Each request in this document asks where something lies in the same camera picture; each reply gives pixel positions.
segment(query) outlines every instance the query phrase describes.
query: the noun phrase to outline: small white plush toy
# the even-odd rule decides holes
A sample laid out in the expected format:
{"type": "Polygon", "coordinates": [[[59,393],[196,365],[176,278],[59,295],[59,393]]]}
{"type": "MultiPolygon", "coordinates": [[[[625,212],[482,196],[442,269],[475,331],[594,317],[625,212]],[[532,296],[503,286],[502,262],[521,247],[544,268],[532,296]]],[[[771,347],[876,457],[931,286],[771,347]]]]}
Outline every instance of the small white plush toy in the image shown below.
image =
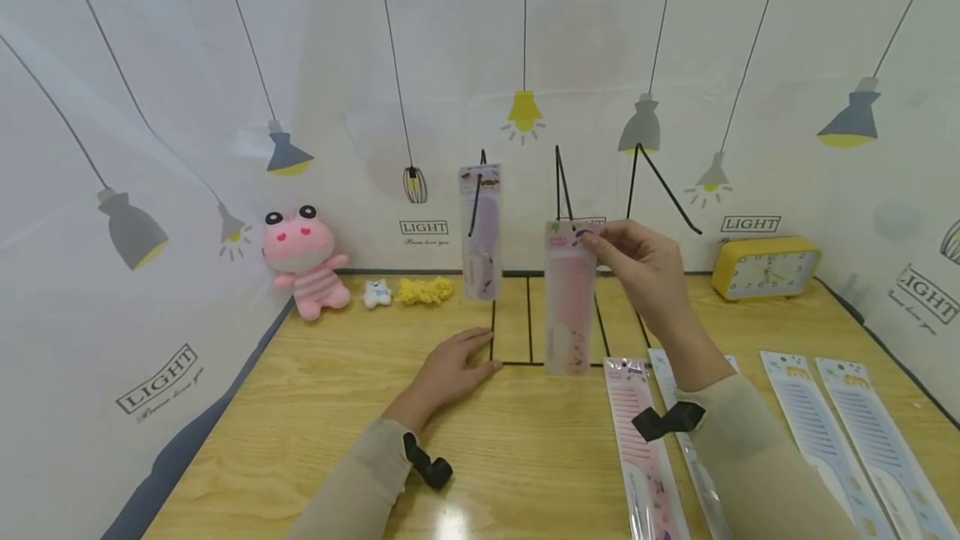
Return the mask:
{"type": "Polygon", "coordinates": [[[377,305],[389,305],[392,302],[390,288],[387,287],[387,280],[372,280],[367,282],[366,292],[362,294],[362,304],[367,308],[373,308],[377,305]]]}

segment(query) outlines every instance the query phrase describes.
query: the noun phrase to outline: beige sleeve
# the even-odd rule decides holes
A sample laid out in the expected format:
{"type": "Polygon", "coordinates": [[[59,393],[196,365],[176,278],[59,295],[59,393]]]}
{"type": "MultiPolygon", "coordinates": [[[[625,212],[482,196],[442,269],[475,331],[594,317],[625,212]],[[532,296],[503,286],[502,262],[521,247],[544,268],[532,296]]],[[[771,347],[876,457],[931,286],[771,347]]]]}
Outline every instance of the beige sleeve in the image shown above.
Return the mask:
{"type": "Polygon", "coordinates": [[[410,473],[406,432],[396,421],[372,422],[303,509],[287,540],[381,540],[410,473]]]}
{"type": "Polygon", "coordinates": [[[707,410],[690,433],[737,540],[850,540],[860,534],[757,389],[735,375],[677,400],[707,410]]]}

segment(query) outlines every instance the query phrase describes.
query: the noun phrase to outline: wooden table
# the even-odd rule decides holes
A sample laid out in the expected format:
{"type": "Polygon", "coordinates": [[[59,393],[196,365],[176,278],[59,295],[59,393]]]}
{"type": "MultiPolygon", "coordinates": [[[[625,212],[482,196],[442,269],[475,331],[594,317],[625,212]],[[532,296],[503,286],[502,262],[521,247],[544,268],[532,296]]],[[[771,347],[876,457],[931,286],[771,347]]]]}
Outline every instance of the wooden table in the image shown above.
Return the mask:
{"type": "MultiPolygon", "coordinates": [[[[358,295],[364,278],[348,278],[358,295]]],[[[395,288],[397,279],[390,279],[395,288]]],[[[758,351],[866,363],[953,520],[960,521],[960,432],[897,364],[818,285],[779,302],[734,305],[688,276],[697,312],[721,349],[738,358],[781,415],[758,351]]],[[[508,278],[495,307],[461,299],[440,307],[378,307],[359,301],[307,324],[296,312],[230,403],[144,536],[147,540],[283,538],[355,437],[450,334],[495,322],[495,358],[543,359],[542,278],[508,278]]],[[[647,342],[619,282],[597,281],[592,355],[645,357],[647,342]]],[[[658,345],[650,337],[653,346],[658,345]]],[[[488,358],[488,352],[478,358],[488,358]]],[[[659,409],[663,400],[651,384],[659,409]]],[[[602,370],[545,377],[538,366],[505,367],[425,433],[433,456],[453,464],[444,494],[412,475],[386,538],[423,540],[629,539],[617,441],[602,370]]],[[[709,538],[675,438],[667,445],[691,534],[709,538]]]]}

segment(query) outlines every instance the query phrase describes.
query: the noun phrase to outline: comb packaging card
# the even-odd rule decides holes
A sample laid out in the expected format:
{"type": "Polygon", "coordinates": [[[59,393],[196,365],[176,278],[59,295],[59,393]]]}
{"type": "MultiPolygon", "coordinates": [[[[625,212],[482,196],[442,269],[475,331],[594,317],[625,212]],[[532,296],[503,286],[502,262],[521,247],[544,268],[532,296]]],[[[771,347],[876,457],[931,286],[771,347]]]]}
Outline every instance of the comb packaging card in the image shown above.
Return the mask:
{"type": "Polygon", "coordinates": [[[632,540],[689,540],[666,445],[662,438],[647,442],[633,426],[638,413],[653,406],[646,363],[637,358],[606,358],[602,370],[627,490],[632,540]]]}
{"type": "Polygon", "coordinates": [[[503,266],[500,261],[500,166],[461,167],[463,295],[497,300],[503,266]]]}
{"type": "Polygon", "coordinates": [[[862,536],[896,540],[870,482],[813,381],[807,359],[766,351],[760,352],[760,358],[797,448],[820,474],[862,536]]]}
{"type": "Polygon", "coordinates": [[[960,540],[933,485],[873,391],[866,366],[819,358],[817,368],[901,539],[960,540]]]}
{"type": "Polygon", "coordinates": [[[598,261],[580,243],[595,226],[548,222],[543,267],[546,285],[546,355],[551,375],[583,375],[590,368],[590,327],[598,261]]]}
{"type": "MultiPolygon", "coordinates": [[[[733,365],[733,369],[740,370],[737,359],[727,356],[727,361],[733,365]]],[[[654,368],[657,385],[663,395],[664,405],[669,409],[677,403],[677,382],[674,380],[673,369],[670,368],[666,353],[659,348],[650,349],[650,362],[654,368]]],[[[680,451],[683,453],[683,460],[686,460],[687,469],[690,470],[690,478],[697,491],[700,507],[703,509],[703,518],[707,520],[710,536],[713,540],[733,540],[733,532],[727,525],[720,507],[722,499],[718,496],[716,486],[713,485],[707,469],[697,458],[697,451],[693,447],[693,440],[690,440],[690,434],[676,432],[676,435],[680,443],[680,451]]]]}

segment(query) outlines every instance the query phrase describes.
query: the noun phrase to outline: pink plush toy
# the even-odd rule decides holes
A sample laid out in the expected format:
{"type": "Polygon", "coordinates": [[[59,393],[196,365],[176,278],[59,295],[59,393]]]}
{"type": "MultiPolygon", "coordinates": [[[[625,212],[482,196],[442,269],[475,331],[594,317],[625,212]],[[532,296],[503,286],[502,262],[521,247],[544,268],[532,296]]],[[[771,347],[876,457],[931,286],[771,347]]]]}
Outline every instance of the pink plush toy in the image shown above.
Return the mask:
{"type": "Polygon", "coordinates": [[[333,254],[333,232],[317,219],[310,205],[299,208],[286,219],[279,212],[267,215],[267,236],[263,256],[280,274],[277,288],[294,287],[294,302],[301,317],[313,321],[323,307],[346,307],[350,292],[333,272],[345,268],[347,255],[333,254]]]}

